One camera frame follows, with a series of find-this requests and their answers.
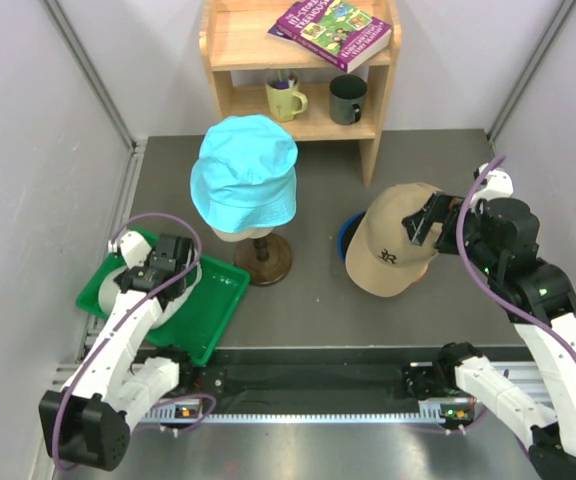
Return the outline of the cyan bucket hat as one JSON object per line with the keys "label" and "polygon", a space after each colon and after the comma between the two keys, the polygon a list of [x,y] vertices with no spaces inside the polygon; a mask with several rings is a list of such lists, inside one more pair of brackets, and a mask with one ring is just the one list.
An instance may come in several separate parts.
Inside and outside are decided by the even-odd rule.
{"label": "cyan bucket hat", "polygon": [[274,228],[297,212],[298,147],[262,114],[230,116],[206,132],[190,174],[192,202],[227,234]]}

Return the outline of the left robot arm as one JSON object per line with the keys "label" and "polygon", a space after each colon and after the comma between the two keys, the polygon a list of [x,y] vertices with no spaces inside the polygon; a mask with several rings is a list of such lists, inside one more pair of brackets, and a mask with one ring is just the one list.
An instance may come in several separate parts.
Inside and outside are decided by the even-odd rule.
{"label": "left robot arm", "polygon": [[170,354],[129,369],[148,332],[166,323],[201,279],[200,251],[187,237],[162,235],[149,244],[128,231],[112,245],[124,261],[98,291],[108,318],[83,363],[39,402],[48,455],[58,468],[114,470],[141,418],[166,393],[184,396],[195,374]]}

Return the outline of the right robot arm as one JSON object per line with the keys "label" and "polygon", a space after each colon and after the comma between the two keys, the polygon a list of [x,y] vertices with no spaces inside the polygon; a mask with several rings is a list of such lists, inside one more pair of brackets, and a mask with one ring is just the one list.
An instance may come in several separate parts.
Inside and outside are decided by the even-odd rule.
{"label": "right robot arm", "polygon": [[443,346],[431,378],[444,394],[473,396],[510,429],[542,479],[576,479],[576,293],[565,272],[539,258],[540,222],[514,198],[470,201],[441,192],[402,221],[419,246],[457,254],[484,293],[507,313],[549,395],[543,405],[467,342]]}

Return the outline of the blue baseball cap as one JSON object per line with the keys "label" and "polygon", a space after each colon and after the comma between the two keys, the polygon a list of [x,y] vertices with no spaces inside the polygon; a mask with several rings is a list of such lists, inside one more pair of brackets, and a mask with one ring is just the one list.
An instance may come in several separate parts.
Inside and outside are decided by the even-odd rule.
{"label": "blue baseball cap", "polygon": [[337,252],[342,262],[346,260],[350,242],[354,238],[357,228],[359,227],[365,214],[366,212],[361,212],[348,219],[341,226],[337,234],[337,240],[336,240]]}

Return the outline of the white hat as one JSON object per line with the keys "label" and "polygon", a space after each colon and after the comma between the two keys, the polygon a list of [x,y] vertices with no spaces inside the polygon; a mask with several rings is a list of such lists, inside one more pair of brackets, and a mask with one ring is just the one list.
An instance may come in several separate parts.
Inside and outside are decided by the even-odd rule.
{"label": "white hat", "polygon": [[[97,292],[97,300],[101,311],[105,315],[111,313],[114,307],[115,298],[120,292],[120,280],[124,272],[127,270],[126,266],[121,266],[111,270],[101,282]],[[162,315],[150,327],[151,330],[163,326],[173,315],[181,308],[181,306],[188,300],[193,292],[195,286],[202,279],[202,267],[197,266],[191,273],[184,277],[180,282],[174,285],[174,288],[181,288],[182,292],[172,298],[166,305],[162,306]]]}

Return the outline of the tan hat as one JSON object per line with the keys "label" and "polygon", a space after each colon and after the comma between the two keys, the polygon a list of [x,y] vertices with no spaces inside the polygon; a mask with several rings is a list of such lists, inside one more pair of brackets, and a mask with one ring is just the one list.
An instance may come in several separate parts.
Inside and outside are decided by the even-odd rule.
{"label": "tan hat", "polygon": [[438,255],[441,227],[431,227],[420,245],[410,242],[404,218],[421,210],[439,188],[427,183],[397,184],[383,190],[367,209],[349,243],[345,267],[368,293],[394,297],[423,277]]}

